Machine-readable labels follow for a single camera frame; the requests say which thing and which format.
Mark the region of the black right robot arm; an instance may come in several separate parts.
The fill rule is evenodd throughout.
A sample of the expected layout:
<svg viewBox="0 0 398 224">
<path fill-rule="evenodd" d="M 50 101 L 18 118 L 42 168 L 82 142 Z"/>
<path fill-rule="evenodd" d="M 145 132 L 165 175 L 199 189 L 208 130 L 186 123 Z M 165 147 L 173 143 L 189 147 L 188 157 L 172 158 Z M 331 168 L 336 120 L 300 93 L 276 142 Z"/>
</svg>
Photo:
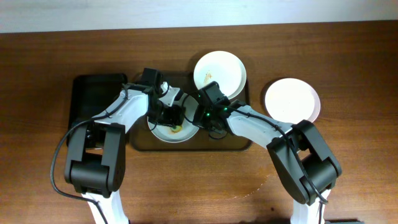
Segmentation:
<svg viewBox="0 0 398 224">
<path fill-rule="evenodd" d="M 243 101 L 230 101 L 217 82 L 191 96 L 198 102 L 194 125 L 226 131 L 267 149 L 284 189 L 294 200 L 291 223 L 326 222 L 327 197 L 342 168 L 312 122 L 276 121 Z"/>
</svg>

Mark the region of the green yellow sponge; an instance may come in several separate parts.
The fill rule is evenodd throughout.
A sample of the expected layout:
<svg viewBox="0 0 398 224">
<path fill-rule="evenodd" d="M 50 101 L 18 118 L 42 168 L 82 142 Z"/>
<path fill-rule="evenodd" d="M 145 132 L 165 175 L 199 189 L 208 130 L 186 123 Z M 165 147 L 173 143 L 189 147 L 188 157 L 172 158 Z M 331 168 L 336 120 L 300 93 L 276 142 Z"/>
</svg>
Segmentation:
<svg viewBox="0 0 398 224">
<path fill-rule="evenodd" d="M 173 127 L 171 127 L 170 130 L 173 133 L 178 133 L 178 132 L 180 132 L 182 130 L 182 127 L 181 126 L 173 126 Z"/>
</svg>

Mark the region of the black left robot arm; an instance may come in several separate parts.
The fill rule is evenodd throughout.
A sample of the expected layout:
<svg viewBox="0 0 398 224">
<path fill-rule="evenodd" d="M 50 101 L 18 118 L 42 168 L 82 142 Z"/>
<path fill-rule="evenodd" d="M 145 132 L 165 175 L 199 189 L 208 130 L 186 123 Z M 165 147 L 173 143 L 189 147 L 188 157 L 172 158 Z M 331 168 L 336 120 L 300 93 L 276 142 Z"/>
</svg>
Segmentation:
<svg viewBox="0 0 398 224">
<path fill-rule="evenodd" d="M 149 115 L 161 125 L 179 120 L 163 116 L 183 91 L 171 87 L 163 74 L 145 68 L 135 83 L 121 82 L 114 100 L 104 90 L 85 88 L 77 99 L 93 116 L 76 123 L 59 142 L 68 146 L 64 178 L 75 191 L 74 199 L 89 204 L 96 223 L 129 223 L 119 193 L 126 168 L 126 133 L 134 123 Z"/>
</svg>

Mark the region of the pale blue plate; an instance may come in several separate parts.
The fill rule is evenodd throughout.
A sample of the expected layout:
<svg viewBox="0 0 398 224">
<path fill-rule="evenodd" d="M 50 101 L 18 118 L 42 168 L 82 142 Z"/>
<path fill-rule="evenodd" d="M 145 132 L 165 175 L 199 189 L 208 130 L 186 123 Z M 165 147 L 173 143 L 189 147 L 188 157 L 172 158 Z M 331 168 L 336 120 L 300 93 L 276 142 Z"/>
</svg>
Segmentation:
<svg viewBox="0 0 398 224">
<path fill-rule="evenodd" d="M 314 122 L 321 111 L 318 93 L 307 82 L 297 78 L 273 82 L 266 90 L 264 102 L 268 114 L 285 123 Z"/>
</svg>

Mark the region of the white plate top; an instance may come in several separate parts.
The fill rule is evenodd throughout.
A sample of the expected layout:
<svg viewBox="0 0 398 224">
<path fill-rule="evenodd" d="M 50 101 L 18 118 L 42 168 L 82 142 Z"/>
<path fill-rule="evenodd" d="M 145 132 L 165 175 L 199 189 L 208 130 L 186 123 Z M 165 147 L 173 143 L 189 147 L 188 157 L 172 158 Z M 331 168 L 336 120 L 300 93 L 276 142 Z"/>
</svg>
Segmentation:
<svg viewBox="0 0 398 224">
<path fill-rule="evenodd" d="M 221 92 L 229 99 L 242 92 L 246 78 L 242 61 L 226 51 L 213 51 L 202 56 L 193 71 L 193 81 L 198 90 L 211 82 L 217 82 Z"/>
</svg>

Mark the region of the white plate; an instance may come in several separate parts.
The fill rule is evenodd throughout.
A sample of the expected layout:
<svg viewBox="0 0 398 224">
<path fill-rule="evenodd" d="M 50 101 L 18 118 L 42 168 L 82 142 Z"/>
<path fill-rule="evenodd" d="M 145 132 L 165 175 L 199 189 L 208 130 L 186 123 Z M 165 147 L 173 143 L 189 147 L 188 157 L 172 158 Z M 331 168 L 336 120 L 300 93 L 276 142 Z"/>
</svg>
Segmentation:
<svg viewBox="0 0 398 224">
<path fill-rule="evenodd" d="M 217 82 L 221 92 L 229 99 L 242 92 L 246 78 L 242 61 L 226 51 L 213 51 L 202 56 L 193 71 L 193 81 L 198 90 L 211 82 Z"/>
<path fill-rule="evenodd" d="M 196 100 L 192 96 L 188 96 L 183 92 L 182 96 L 175 100 L 175 104 L 181 106 L 183 109 L 183 123 L 181 125 L 182 130 L 178 133 L 171 132 L 171 127 L 150 123 L 147 117 L 147 124 L 152 134 L 161 141 L 168 143 L 180 143 L 187 141 L 199 130 L 199 127 L 193 125 L 187 120 L 187 118 L 193 119 L 193 115 L 195 114 L 195 110 L 198 106 Z"/>
</svg>

